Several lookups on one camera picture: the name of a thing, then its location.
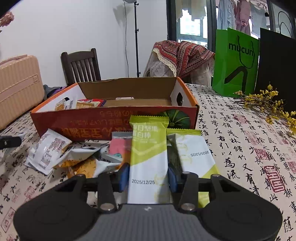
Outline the red patterned draped cloth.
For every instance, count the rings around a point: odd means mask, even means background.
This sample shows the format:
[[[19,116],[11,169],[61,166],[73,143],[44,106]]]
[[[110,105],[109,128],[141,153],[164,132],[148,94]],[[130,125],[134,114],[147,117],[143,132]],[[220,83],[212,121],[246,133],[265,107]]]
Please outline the red patterned draped cloth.
[[[206,47],[187,41],[156,42],[153,52],[170,68],[175,77],[184,78],[215,56]]]

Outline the chair under draped cloth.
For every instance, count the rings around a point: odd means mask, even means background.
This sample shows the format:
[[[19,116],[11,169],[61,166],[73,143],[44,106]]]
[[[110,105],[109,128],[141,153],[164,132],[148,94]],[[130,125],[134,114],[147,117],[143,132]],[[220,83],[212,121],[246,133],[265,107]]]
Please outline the chair under draped cloth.
[[[182,78],[185,83],[210,86],[214,74],[214,57],[202,64],[188,76]],[[158,59],[155,51],[151,52],[143,77],[174,77],[171,69]]]

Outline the green mucun paper bag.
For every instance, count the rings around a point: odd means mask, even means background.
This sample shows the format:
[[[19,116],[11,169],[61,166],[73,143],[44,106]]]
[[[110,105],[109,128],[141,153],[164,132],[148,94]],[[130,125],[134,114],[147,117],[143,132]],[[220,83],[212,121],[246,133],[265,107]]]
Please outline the green mucun paper bag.
[[[224,97],[254,92],[259,40],[237,30],[217,30],[212,89]]]

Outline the cracker packet with biscuit picture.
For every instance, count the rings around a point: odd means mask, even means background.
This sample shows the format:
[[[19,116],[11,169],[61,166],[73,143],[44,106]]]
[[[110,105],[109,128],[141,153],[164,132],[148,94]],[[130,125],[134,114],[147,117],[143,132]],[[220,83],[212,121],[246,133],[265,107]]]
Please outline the cracker packet with biscuit picture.
[[[84,174],[86,178],[96,178],[104,172],[117,171],[121,167],[119,163],[97,160],[95,157],[89,157],[77,165],[68,167],[67,177],[72,178],[78,174]]]

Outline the red snack packet in box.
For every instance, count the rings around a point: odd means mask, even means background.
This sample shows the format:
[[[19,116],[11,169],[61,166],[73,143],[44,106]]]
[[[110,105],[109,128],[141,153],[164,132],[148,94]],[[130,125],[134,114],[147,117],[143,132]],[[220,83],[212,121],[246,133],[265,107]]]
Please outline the red snack packet in box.
[[[106,100],[104,99],[79,99],[76,102],[76,109],[82,108],[99,108],[104,106]]]

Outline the silver snack packet far left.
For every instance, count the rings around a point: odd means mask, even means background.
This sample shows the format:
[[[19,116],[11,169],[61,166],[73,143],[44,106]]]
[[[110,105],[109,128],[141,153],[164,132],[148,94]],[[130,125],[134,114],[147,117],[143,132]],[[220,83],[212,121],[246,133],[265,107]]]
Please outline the silver snack packet far left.
[[[29,151],[25,166],[49,175],[72,141],[48,129]]]

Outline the black paper bag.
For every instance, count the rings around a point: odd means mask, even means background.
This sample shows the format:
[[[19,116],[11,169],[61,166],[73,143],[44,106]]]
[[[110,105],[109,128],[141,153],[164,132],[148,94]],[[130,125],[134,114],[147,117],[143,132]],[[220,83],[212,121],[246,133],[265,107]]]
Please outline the black paper bag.
[[[284,110],[295,111],[295,39],[260,29],[259,66],[255,92],[270,84],[284,102]]]

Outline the grey purple folded cloth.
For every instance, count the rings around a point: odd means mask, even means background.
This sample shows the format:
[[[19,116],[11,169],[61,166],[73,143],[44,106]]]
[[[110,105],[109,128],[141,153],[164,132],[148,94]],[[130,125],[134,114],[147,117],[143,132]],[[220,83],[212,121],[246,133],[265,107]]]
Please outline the grey purple folded cloth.
[[[48,87],[48,85],[43,85],[44,88],[44,99],[47,100],[49,97],[53,96],[57,92],[60,92],[61,90],[65,89],[65,86],[62,87]]]

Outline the pink small snack packet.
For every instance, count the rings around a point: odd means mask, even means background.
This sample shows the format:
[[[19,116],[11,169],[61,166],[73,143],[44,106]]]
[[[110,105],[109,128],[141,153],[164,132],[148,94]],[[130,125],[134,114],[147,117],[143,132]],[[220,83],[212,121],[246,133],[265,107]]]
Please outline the pink small snack packet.
[[[109,154],[120,157],[122,163],[129,163],[132,148],[132,132],[112,132]]]

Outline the hanging clothes on balcony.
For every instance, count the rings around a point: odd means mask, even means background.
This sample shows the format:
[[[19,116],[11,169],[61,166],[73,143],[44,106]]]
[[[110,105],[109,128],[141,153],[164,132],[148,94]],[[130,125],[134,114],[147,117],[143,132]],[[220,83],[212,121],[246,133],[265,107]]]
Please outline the hanging clothes on balcony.
[[[228,28],[260,37],[260,29],[268,29],[267,1],[214,1],[217,29]],[[206,1],[175,1],[179,35],[208,37]]]

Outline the pink artificial flowers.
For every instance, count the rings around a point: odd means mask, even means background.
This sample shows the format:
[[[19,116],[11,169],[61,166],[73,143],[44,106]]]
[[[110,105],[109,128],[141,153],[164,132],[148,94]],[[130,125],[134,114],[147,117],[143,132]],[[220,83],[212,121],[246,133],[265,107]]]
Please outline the pink artificial flowers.
[[[0,19],[0,27],[7,27],[13,20],[15,16],[11,11],[6,12]]]

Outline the green white bar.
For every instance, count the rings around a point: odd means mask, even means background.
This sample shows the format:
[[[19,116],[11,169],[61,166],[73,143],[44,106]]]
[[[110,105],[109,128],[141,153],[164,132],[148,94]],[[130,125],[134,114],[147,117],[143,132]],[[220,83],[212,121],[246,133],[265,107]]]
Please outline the green white bar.
[[[211,191],[208,179],[219,174],[200,130],[166,130],[168,180],[174,204],[182,210],[205,207]]]
[[[170,203],[165,116],[132,115],[128,204]]]

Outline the silver cracker packet middle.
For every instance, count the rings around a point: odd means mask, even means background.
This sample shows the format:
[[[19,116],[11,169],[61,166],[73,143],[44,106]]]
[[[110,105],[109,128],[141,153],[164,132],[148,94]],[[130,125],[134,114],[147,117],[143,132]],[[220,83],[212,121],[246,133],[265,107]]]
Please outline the silver cracker packet middle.
[[[57,159],[54,168],[66,168],[77,165],[91,157],[95,152],[99,151],[105,143],[98,142],[78,142],[70,144],[65,152]]]

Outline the yellow dried flower sprig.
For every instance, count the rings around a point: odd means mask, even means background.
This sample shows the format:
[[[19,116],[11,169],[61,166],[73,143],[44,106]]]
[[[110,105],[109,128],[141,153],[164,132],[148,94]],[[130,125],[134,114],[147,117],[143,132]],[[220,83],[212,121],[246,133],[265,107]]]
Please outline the yellow dried flower sprig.
[[[269,84],[267,89],[260,90],[258,94],[244,94],[242,90],[233,93],[237,102],[246,109],[251,109],[264,117],[265,121],[273,124],[274,121],[282,120],[288,127],[290,135],[295,136],[295,111],[286,111],[282,99],[275,99],[278,91]]]

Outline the light stand with lamp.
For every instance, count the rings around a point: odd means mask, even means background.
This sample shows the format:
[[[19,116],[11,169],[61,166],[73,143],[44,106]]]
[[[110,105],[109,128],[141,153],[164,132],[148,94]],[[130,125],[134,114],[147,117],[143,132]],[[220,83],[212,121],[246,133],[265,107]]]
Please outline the light stand with lamp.
[[[140,77],[140,69],[139,69],[139,54],[138,54],[138,26],[137,26],[137,6],[139,3],[137,1],[126,1],[124,2],[125,8],[125,47],[127,46],[127,10],[126,4],[133,4],[133,11],[134,11],[134,35],[135,35],[135,60],[136,60],[136,69],[137,69],[137,78]]]

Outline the orange cardboard box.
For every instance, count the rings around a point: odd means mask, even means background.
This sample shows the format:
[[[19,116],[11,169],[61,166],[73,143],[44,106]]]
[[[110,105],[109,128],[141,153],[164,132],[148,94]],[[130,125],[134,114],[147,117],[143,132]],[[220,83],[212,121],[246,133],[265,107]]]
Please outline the orange cardboard box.
[[[55,110],[58,102],[103,100],[97,108]],[[39,135],[48,129],[73,141],[110,140],[115,131],[130,131],[131,115],[164,115],[174,128],[196,127],[199,104],[178,77],[118,78],[80,82],[58,92],[31,111]]]

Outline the pink vanity suitcase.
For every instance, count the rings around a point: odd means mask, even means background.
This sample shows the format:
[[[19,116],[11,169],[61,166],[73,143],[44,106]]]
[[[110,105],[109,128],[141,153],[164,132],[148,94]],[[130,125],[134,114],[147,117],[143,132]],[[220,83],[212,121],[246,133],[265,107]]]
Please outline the pink vanity suitcase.
[[[1,130],[40,104],[45,96],[39,62],[33,55],[1,61]]]

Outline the dark wooden chair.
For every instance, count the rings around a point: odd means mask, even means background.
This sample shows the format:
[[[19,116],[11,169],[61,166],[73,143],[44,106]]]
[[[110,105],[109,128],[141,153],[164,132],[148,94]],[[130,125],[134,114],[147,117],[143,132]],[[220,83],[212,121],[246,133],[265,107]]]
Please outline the dark wooden chair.
[[[95,48],[90,51],[78,51],[70,54],[63,52],[61,63],[67,86],[80,82],[101,80]]]

